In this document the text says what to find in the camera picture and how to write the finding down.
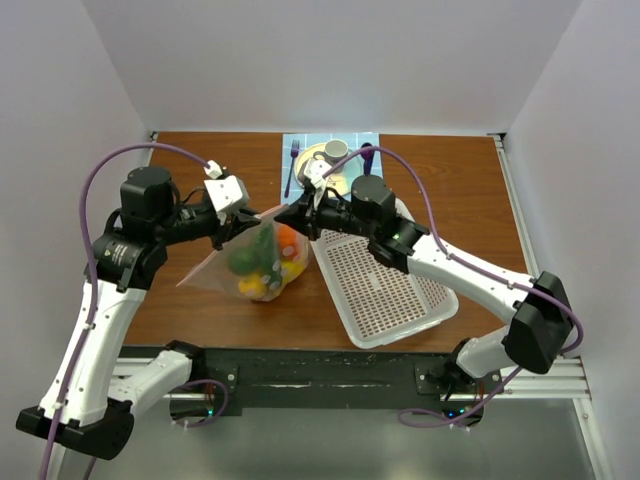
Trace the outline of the clear zip top bag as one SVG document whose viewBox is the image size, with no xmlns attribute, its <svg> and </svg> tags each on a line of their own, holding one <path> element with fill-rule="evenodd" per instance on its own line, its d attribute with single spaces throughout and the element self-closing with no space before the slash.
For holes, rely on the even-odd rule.
<svg viewBox="0 0 640 480">
<path fill-rule="evenodd" d="M 280 204 L 261 213 L 259 225 L 209 254 L 178 284 L 255 302 L 278 297 L 310 259 L 307 237 L 275 220 L 286 208 Z"/>
</svg>

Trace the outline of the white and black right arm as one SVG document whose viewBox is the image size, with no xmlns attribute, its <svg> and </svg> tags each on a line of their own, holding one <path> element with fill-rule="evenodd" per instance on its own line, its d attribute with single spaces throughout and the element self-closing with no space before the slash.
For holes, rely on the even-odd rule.
<svg viewBox="0 0 640 480">
<path fill-rule="evenodd" d="M 483 261 L 436 236 L 401 214 L 395 194 L 378 176 L 360 176 L 349 199 L 304 193 L 276 217 L 310 240 L 325 230 L 367 239 L 367 249 L 381 265 L 436 281 L 483 306 L 503 328 L 461 341 L 433 375 L 459 393 L 481 378 L 516 366 L 547 373 L 573 330 L 561 280 L 548 272 L 532 278 Z"/>
</svg>

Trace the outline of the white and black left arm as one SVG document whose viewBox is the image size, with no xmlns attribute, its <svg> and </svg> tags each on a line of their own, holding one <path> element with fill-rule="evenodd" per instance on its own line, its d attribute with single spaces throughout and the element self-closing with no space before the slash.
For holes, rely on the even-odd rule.
<svg viewBox="0 0 640 480">
<path fill-rule="evenodd" d="M 212 173 L 199 203 L 184 204 L 169 171 L 141 167 L 120 188 L 120 209 L 90 247 L 83 301 L 70 344 L 40 403 L 19 413 L 18 430 L 111 460 L 135 421 L 172 390 L 196 392 L 208 369 L 202 348 L 172 341 L 133 376 L 112 378 L 124 337 L 167 261 L 170 245 L 209 238 L 215 249 L 259 224 L 244 183 Z"/>
</svg>

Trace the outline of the white perforated plastic basket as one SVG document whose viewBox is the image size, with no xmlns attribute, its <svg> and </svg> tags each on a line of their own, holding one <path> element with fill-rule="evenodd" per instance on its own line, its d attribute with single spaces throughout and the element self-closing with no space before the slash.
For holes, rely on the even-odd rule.
<svg viewBox="0 0 640 480">
<path fill-rule="evenodd" d="M 458 312 L 451 289 L 379 264 L 362 237 L 325 230 L 311 248 L 347 336 L 360 349 L 403 340 Z"/>
</svg>

